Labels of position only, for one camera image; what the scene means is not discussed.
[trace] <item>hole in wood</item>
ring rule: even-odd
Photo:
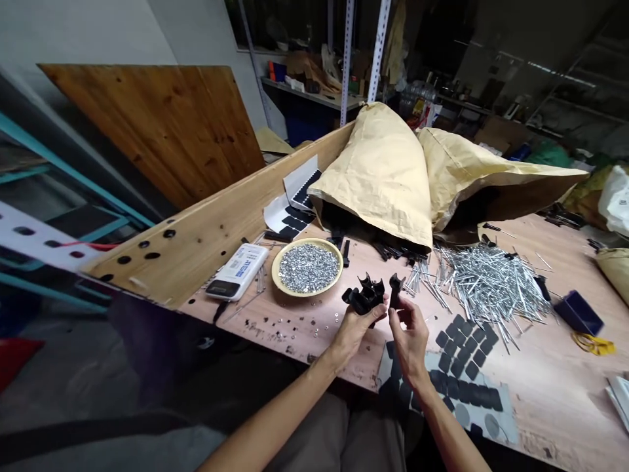
[[[17,234],[21,234],[22,236],[31,236],[35,234],[32,229],[27,228],[26,226],[17,226],[13,228],[13,231],[15,231]]]

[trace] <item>yellow bowl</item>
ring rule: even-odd
[[[327,287],[324,287],[321,290],[318,290],[316,292],[308,292],[308,293],[294,292],[293,290],[290,290],[288,287],[286,287],[286,285],[284,285],[284,283],[282,282],[282,278],[280,277],[280,262],[282,261],[282,257],[284,257],[284,254],[287,253],[287,251],[290,251],[291,249],[293,249],[294,247],[301,246],[304,244],[312,244],[314,246],[319,246],[320,248],[323,248],[331,252],[332,254],[336,256],[339,262],[339,273],[336,275],[336,277],[334,277],[334,280],[330,282]],[[273,282],[275,282],[275,284],[277,285],[277,288],[279,288],[281,291],[283,291],[286,294],[296,296],[296,297],[301,297],[301,298],[315,296],[315,295],[319,295],[325,292],[334,284],[336,284],[336,282],[339,281],[339,279],[341,278],[342,271],[343,271],[343,256],[341,255],[341,251],[339,251],[339,249],[335,245],[333,245],[331,242],[326,241],[325,239],[319,239],[319,238],[299,239],[297,241],[293,241],[292,243],[286,245],[284,248],[282,248],[280,252],[277,253],[277,256],[275,256],[275,259],[273,260],[273,265],[271,266],[271,276],[273,277]]]

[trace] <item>wooden edge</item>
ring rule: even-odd
[[[81,271],[177,309],[240,246],[266,228],[263,209],[285,192],[283,179],[312,156],[325,170],[345,148],[354,123],[334,130],[215,195],[131,238]]]

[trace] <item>pants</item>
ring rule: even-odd
[[[325,393],[267,466],[268,472],[406,472],[404,434],[374,404],[351,410]]]

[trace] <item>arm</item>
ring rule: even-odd
[[[419,308],[400,298],[400,312],[389,309],[389,323],[404,377],[412,386],[449,472],[489,471],[487,462],[435,390],[424,364],[428,327]],[[402,330],[400,321],[406,324]]]
[[[348,310],[329,348],[296,381],[240,426],[197,472],[264,469],[358,351],[369,325],[386,312],[384,305],[378,305],[365,316]]]

